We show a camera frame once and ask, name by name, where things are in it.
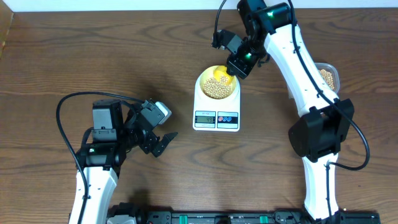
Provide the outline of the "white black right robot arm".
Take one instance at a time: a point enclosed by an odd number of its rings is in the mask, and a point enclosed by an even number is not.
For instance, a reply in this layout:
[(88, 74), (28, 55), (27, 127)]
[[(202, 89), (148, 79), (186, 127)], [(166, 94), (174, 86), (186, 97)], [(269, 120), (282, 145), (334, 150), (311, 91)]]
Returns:
[(313, 222), (338, 219), (335, 167), (346, 139), (354, 106), (341, 100), (318, 71), (309, 54), (291, 2), (267, 6), (264, 1), (240, 1), (237, 10), (246, 36), (237, 43), (214, 38), (230, 51), (227, 73), (245, 79), (262, 59), (273, 59), (295, 101), (298, 121), (288, 130), (290, 144), (302, 158), (306, 196), (304, 207)]

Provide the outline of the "yellow plastic measuring scoop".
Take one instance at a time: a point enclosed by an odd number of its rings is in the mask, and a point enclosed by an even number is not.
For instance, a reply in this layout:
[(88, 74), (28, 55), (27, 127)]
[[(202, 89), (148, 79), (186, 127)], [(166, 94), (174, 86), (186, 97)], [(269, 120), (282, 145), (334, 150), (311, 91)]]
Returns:
[(224, 65), (217, 66), (213, 71), (213, 77), (216, 81), (224, 85), (230, 85), (233, 81), (233, 77), (227, 73), (227, 67)]

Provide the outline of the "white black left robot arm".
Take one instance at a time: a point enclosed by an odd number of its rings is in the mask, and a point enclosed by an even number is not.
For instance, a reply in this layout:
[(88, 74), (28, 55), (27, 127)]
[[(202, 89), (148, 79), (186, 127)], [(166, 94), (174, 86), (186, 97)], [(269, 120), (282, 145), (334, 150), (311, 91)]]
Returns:
[(159, 157), (177, 136), (158, 137), (154, 128), (164, 124), (172, 112), (162, 103), (146, 100), (127, 104), (107, 99), (93, 103), (93, 127), (83, 135), (76, 157), (82, 171), (76, 175), (76, 195), (69, 223), (107, 223), (108, 207), (127, 153), (140, 147), (145, 154)]

